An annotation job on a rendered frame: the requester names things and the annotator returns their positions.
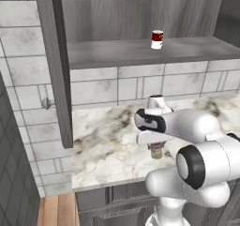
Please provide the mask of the round metal door knob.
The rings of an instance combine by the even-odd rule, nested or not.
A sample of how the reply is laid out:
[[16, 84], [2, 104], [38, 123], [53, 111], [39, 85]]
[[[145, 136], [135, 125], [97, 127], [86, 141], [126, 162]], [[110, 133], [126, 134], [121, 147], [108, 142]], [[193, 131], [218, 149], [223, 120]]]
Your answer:
[[54, 106], [55, 103], [53, 100], [49, 100], [48, 98], [44, 98], [42, 101], [41, 101], [41, 106], [46, 109], [46, 110], [49, 110], [52, 106]]

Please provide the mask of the grey wood cabinet door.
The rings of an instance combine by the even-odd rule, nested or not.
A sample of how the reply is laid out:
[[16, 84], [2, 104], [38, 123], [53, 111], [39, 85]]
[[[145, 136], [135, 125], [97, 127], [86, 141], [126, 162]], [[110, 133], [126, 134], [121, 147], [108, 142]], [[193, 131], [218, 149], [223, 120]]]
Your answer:
[[67, 38], [62, 0], [37, 0], [62, 145], [73, 147]]

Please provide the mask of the grey base cabinets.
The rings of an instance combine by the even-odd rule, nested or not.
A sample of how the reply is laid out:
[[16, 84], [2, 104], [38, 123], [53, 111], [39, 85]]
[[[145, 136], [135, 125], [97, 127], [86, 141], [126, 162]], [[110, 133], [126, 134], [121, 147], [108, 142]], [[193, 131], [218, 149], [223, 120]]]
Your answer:
[[[230, 200], [220, 208], [186, 203], [183, 216], [190, 226], [240, 226], [240, 179], [229, 183]], [[76, 192], [81, 226], [144, 226], [158, 205], [144, 182]]]

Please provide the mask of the dark grey tall unit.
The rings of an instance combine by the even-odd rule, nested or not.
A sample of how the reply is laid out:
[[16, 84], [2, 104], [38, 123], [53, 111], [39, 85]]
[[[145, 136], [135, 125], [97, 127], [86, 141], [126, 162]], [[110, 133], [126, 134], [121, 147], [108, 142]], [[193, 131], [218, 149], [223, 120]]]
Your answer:
[[40, 197], [0, 73], [0, 226], [38, 226]]

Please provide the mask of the red and white food can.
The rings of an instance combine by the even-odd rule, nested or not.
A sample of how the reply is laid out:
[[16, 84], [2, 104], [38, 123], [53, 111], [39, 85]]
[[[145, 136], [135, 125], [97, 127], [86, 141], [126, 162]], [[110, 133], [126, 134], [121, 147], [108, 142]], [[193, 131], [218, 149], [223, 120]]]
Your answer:
[[162, 48], [163, 35], [164, 35], [164, 32], [161, 30], [153, 30], [152, 31], [152, 41], [151, 41], [152, 49], [159, 50]]

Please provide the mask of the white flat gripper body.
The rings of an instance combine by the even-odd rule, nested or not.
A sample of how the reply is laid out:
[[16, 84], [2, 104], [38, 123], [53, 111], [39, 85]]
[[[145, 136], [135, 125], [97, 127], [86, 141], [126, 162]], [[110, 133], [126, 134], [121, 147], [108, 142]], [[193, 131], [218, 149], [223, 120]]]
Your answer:
[[171, 140], [173, 140], [173, 136], [149, 130], [140, 131], [136, 136], [136, 142], [139, 145], [163, 143]]

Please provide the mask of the grey wood wall cabinet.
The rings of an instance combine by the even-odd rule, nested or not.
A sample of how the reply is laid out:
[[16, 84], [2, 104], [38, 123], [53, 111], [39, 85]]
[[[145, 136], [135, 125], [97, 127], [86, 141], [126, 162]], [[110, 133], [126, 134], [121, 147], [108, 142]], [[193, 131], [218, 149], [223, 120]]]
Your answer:
[[[240, 0], [62, 0], [70, 67], [237, 59]], [[151, 48], [152, 31], [164, 32]]]

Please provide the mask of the green and tan food can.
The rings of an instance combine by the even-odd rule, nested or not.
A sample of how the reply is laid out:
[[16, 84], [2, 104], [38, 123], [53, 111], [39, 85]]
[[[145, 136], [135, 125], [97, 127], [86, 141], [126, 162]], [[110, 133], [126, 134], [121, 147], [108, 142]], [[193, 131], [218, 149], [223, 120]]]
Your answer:
[[160, 143], [151, 144], [151, 157], [154, 159], [162, 158], [162, 145]]

